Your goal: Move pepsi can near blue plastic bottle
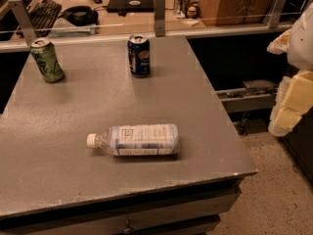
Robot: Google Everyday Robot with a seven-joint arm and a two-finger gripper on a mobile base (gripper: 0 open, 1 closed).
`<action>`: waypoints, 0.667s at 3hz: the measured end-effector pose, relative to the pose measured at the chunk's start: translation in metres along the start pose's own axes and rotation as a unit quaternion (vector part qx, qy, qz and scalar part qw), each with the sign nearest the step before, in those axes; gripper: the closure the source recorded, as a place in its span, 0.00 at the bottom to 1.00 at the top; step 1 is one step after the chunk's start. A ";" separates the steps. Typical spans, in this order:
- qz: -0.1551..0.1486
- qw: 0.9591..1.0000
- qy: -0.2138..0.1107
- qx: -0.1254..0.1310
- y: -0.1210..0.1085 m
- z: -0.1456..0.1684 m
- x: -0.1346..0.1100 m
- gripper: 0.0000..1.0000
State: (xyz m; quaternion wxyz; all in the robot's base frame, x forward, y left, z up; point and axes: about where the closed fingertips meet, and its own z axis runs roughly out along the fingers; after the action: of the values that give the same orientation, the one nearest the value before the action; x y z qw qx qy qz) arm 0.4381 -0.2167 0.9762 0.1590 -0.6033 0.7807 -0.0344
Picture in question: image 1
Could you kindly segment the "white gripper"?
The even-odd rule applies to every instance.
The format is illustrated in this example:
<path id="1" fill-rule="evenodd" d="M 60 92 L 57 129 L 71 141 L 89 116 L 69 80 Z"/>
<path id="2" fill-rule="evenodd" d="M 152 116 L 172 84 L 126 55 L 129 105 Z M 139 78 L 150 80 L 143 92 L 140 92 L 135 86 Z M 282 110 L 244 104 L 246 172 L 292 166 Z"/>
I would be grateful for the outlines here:
<path id="1" fill-rule="evenodd" d="M 284 76 L 270 115 L 268 131 L 277 137 L 286 136 L 313 107 L 313 3 L 299 19 L 267 46 L 267 51 L 281 55 L 287 52 L 288 62 L 300 69 L 293 77 Z"/>

